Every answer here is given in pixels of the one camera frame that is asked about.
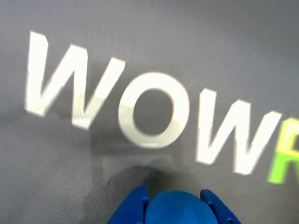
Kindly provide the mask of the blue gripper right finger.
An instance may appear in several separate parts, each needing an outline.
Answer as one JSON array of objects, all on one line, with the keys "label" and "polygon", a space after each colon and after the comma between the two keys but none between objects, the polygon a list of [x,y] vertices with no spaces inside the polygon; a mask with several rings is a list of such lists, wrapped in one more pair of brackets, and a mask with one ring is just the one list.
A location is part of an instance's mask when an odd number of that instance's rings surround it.
[{"label": "blue gripper right finger", "polygon": [[211,190],[201,190],[200,199],[210,207],[219,224],[241,224],[235,214]]}]

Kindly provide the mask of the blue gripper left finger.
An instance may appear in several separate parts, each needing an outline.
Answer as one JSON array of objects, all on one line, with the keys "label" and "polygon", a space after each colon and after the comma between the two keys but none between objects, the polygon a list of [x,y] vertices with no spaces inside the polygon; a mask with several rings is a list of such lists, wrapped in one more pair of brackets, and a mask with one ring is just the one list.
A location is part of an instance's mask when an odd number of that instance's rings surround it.
[{"label": "blue gripper left finger", "polygon": [[108,224],[144,224],[145,211],[149,204],[148,188],[133,189],[108,220]]}]

